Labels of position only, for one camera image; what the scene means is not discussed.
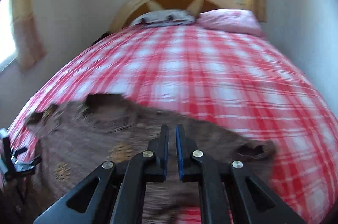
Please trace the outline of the brown knitted sweater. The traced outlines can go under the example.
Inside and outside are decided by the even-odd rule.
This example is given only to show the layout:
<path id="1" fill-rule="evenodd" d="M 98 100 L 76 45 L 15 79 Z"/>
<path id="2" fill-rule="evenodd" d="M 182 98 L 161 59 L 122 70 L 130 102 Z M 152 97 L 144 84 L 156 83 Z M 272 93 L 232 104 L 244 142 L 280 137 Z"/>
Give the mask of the brown knitted sweater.
<path id="1" fill-rule="evenodd" d="M 178 178 L 175 127 L 216 160 L 247 163 L 267 182 L 275 154 L 272 141 L 256 141 L 207 121 L 172 111 L 144 107 L 119 94 L 97 93 L 83 101 L 51 104 L 25 119 L 37 138 L 42 163 L 31 181 L 27 214 L 37 218 L 106 160 L 124 162 L 144 151 L 162 125 L 169 128 L 168 174 L 161 184 L 148 184 L 143 223 L 181 223 L 187 209 L 199 208 L 195 183 Z"/>

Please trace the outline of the yellow curtain left window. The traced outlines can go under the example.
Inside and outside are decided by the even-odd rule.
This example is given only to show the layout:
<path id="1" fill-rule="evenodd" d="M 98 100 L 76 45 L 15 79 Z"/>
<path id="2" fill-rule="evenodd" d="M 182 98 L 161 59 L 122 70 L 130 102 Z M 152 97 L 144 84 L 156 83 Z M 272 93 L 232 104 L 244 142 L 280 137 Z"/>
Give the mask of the yellow curtain left window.
<path id="1" fill-rule="evenodd" d="M 15 59 L 19 68 L 26 71 L 46 55 L 46 50 L 38 33 L 33 0 L 10 0 L 10 7 Z"/>

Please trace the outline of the red white plaid bedsheet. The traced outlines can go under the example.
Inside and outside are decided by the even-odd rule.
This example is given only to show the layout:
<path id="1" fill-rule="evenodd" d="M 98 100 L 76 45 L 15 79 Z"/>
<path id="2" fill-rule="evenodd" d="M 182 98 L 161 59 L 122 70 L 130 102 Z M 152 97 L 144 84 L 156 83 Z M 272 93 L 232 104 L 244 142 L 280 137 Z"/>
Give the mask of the red white plaid bedsheet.
<path id="1" fill-rule="evenodd" d="M 25 104 L 11 142 L 36 139 L 23 121 L 52 102 L 123 93 L 142 105 L 214 122 L 278 146 L 272 189 L 307 223 L 337 200 L 337 119 L 313 84 L 263 38 L 197 25 L 128 27 L 89 47 Z"/>

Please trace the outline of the small black object bedside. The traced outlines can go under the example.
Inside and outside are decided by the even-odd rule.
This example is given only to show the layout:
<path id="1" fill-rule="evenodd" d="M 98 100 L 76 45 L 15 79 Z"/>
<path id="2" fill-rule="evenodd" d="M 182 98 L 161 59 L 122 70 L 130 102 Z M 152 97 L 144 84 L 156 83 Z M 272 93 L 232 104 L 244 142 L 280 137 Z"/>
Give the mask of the small black object bedside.
<path id="1" fill-rule="evenodd" d="M 92 43 L 92 46 L 97 44 L 99 41 L 101 41 L 102 39 L 106 38 L 107 36 L 109 36 L 110 33 L 109 32 L 105 32 L 103 33 L 97 40 L 95 40 L 93 43 Z"/>

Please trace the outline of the white patterned pillow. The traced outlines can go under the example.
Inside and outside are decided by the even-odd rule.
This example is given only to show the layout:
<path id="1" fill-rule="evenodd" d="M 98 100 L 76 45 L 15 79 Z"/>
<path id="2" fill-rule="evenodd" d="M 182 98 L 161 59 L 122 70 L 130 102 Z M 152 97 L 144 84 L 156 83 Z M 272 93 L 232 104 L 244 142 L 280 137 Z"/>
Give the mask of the white patterned pillow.
<path id="1" fill-rule="evenodd" d="M 144 27 L 168 27 L 172 25 L 190 25 L 195 23 L 195 17 L 190 12 L 179 9 L 166 9 L 145 13 L 130 23 Z"/>

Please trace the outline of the pink pillow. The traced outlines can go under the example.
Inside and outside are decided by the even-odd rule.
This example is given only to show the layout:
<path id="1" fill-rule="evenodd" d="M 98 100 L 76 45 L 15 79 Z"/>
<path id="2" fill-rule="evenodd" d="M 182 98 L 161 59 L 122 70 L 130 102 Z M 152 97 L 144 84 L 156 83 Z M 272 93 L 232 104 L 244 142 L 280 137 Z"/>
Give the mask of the pink pillow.
<path id="1" fill-rule="evenodd" d="M 255 15 L 244 9 L 215 9 L 200 13 L 196 23 L 206 29 L 261 37 L 262 28 Z"/>

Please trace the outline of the wooden arched headboard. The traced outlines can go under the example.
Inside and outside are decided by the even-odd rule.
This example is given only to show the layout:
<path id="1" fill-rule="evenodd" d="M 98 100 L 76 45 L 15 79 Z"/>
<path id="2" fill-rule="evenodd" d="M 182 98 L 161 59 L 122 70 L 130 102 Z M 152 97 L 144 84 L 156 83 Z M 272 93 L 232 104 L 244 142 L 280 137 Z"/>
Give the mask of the wooden arched headboard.
<path id="1" fill-rule="evenodd" d="M 108 31 L 115 33 L 147 12 L 165 9 L 183 9 L 198 17 L 201 12 L 213 9 L 244 9 L 234 0 L 127 0 L 115 14 Z"/>

